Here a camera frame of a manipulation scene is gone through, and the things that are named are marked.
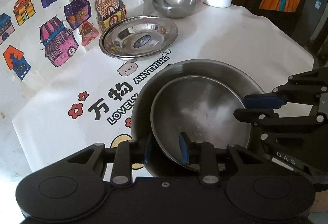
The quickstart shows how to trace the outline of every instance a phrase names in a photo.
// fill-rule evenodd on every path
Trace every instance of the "orange house drawing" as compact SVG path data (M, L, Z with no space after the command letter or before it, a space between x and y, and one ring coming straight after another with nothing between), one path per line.
M18 25L22 25L35 14L31 0L18 0L15 3L14 14Z

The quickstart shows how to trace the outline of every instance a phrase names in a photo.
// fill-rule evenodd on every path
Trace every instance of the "red roof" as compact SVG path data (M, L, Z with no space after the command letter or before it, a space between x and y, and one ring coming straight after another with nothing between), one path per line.
M18 0L16 3L15 3L15 7L14 7L14 13L16 11L18 11L19 9L21 9L22 7L24 7L24 5L28 2L30 2L31 0Z
M23 52L19 51L18 49L14 48L12 45L9 45L6 51L4 51L3 56L5 58L5 61L7 63L7 66L9 69L13 69L13 60L11 59L11 55L14 55L15 58L20 60L23 57Z

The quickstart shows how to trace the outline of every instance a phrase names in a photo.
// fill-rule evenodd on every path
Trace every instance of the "metal basin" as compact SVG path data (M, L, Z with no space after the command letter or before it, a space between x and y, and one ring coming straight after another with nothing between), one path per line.
M216 148L225 149L230 143L247 147L250 124L233 116L236 108L243 107L240 98L221 82L204 76L185 76L168 82L157 93L150 122L163 152L178 164L198 171L199 165L182 162L180 132L186 132L192 141L210 142Z
M228 86L234 93L243 98L247 94L264 93L260 86L247 74L228 64L194 59L172 64L155 74L141 89L133 106L131 117L131 134L133 139L141 139L152 133L150 111L157 93L169 81L183 76L198 75L209 77ZM194 173L169 159L154 143L154 151L145 168L153 176L190 175Z
M139 16L122 20L107 29L99 39L108 56L131 60L156 54L174 42L178 27L169 19Z
M152 0L152 3L160 14L174 19L193 14L197 6L197 0Z

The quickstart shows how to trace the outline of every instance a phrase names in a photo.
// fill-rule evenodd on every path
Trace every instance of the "white label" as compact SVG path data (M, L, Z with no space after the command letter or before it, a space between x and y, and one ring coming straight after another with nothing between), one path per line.
M317 8L317 9L319 9L320 6L321 6L321 2L319 0L317 0L316 3L315 3L315 5L314 5L314 7Z

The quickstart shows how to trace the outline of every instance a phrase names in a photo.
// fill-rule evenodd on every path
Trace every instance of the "screw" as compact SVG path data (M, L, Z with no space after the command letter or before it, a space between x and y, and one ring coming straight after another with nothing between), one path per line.
M207 183L207 184L214 184L219 181L219 178L213 175L207 175L202 178L202 181Z
M264 141L266 138L268 138L268 134L264 133L261 135L261 140Z
M323 122L324 119L325 118L322 115L317 116L317 122Z
M126 176L115 176L113 178L113 183L116 183L116 184L125 184L128 182L128 178Z

